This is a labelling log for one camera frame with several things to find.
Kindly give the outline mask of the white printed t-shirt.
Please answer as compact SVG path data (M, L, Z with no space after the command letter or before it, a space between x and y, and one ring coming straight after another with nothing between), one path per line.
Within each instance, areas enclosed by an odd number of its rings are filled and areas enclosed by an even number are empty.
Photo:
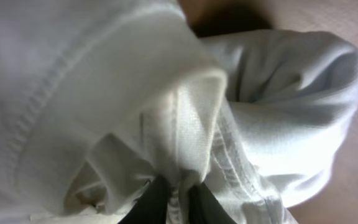
M0 1L0 223L114 223L153 180L235 223L294 223L358 108L327 32L197 38L177 1Z

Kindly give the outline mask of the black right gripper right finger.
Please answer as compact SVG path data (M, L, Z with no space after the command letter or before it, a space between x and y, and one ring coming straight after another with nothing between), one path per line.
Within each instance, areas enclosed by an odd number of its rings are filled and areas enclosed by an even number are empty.
M236 224L205 184L193 186L188 196L189 224Z

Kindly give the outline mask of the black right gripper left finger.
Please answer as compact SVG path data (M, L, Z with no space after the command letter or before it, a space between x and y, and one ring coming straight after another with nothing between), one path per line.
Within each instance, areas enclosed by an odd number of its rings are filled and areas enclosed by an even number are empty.
M170 185L156 177L119 224L166 224Z

